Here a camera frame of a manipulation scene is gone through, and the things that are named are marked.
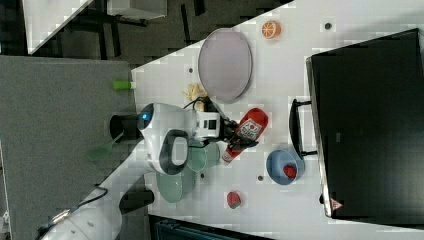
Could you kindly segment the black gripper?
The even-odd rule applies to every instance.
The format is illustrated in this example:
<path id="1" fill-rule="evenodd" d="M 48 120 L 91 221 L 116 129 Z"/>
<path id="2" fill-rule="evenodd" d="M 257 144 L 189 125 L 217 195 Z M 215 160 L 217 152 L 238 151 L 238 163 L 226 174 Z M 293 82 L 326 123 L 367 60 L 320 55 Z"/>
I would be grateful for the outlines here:
<path id="1" fill-rule="evenodd" d="M 221 117 L 219 138 L 221 140 L 230 140 L 233 137 L 237 127 L 238 123 L 236 121 Z M 230 149 L 246 149 L 255 147 L 257 144 L 258 141 L 233 141 L 228 145 L 228 147 Z"/>

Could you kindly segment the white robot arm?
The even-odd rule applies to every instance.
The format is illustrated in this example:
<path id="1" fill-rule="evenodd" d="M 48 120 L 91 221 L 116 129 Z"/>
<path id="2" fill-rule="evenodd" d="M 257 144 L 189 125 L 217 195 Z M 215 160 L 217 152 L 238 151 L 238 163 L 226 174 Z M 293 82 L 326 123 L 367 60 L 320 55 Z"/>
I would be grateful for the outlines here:
<path id="1" fill-rule="evenodd" d="M 115 240 L 122 226 L 122 198 L 145 174 L 181 173 L 192 140 L 223 141 L 240 152 L 255 146 L 264 130 L 249 114 L 237 123 L 218 111 L 164 103 L 145 106 L 135 120 L 142 139 L 130 155 L 82 202 L 40 227 L 36 240 Z"/>

